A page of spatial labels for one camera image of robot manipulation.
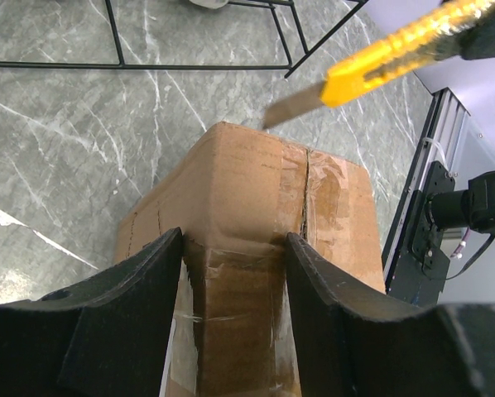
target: cardboard box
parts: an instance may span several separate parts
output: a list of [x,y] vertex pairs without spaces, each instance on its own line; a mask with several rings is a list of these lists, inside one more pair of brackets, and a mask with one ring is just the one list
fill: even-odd
[[300,395],[283,243],[302,233],[326,259],[384,291],[368,173],[221,122],[121,222],[115,262],[172,227],[184,271],[167,395]]

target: metal rack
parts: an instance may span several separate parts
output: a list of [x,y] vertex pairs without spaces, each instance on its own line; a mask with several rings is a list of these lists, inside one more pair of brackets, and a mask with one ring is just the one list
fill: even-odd
[[[282,48],[286,54],[286,65],[162,65],[162,64],[133,64],[128,63],[123,54],[120,35],[118,33],[117,23],[113,12],[111,0],[104,0],[106,13],[108,14],[109,25],[111,27],[113,43],[117,51],[118,63],[62,63],[62,62],[22,62],[22,61],[1,61],[0,68],[14,69],[109,69],[109,70],[286,70],[285,78],[289,77],[299,68],[308,58],[310,58],[343,24],[348,21],[358,10],[365,5],[367,0],[352,0],[357,3],[348,14],[343,17],[320,41],[309,48],[306,44],[305,35],[297,14],[294,0],[233,0],[228,4],[241,7],[264,8],[272,13],[276,30],[281,40]],[[302,50],[305,52],[303,57],[293,62],[286,43],[286,38],[282,32],[281,23],[276,14],[276,6],[289,7],[296,25],[297,34],[300,38]]]

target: yellow knife handle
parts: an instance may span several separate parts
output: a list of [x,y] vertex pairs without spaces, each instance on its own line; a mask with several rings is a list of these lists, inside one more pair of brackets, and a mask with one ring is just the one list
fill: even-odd
[[[403,74],[433,63],[435,53],[430,49],[434,48],[435,41],[469,29],[494,9],[495,0],[454,0],[443,4],[418,21],[334,65],[327,73],[321,101],[332,108],[342,105]],[[372,74],[375,70],[383,71]]]

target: marble countertop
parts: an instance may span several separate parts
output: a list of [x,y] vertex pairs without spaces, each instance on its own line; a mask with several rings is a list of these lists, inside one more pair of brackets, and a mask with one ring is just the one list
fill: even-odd
[[[297,1],[314,44],[353,4]],[[286,63],[268,10],[113,1],[128,61]],[[289,9],[277,7],[294,60]],[[112,264],[119,221],[219,121],[323,78],[380,34],[360,12],[288,80],[282,71],[0,69],[0,303],[37,299]],[[117,62],[103,0],[0,0],[0,60]],[[431,96],[413,75],[270,130],[363,165],[387,236]]]

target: metal blade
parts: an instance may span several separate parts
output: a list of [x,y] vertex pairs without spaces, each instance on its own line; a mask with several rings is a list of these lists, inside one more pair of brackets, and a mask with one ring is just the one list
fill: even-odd
[[324,106],[320,99],[323,87],[324,81],[321,81],[270,105],[264,114],[262,129],[272,128],[282,122]]

